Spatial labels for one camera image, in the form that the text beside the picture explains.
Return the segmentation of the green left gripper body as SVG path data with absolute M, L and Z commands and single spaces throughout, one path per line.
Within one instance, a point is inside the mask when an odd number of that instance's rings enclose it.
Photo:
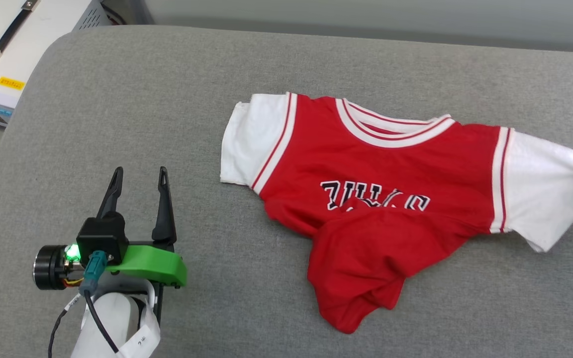
M 46 245 L 33 263 L 33 280 L 40 290 L 79 287 L 84 281 L 83 251 L 77 243 Z M 176 253 L 147 245 L 130 245 L 120 264 L 108 264 L 105 272 L 130 278 L 147 279 L 166 287 L 183 287 L 187 268 Z

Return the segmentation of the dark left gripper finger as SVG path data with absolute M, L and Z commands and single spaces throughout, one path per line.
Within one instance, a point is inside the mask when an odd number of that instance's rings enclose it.
M 113 176 L 110 179 L 107 190 L 105 191 L 105 195 L 96 215 L 97 219 L 102 219 L 106 214 L 110 212 L 116 212 L 118 198 L 121 196 L 123 175 L 123 167 L 118 166 L 114 170 Z
M 160 199 L 156 224 L 152 230 L 153 246 L 174 247 L 174 244 L 177 242 L 177 229 L 169 187 L 168 170 L 164 166 L 161 166 L 159 170 L 158 191 Z

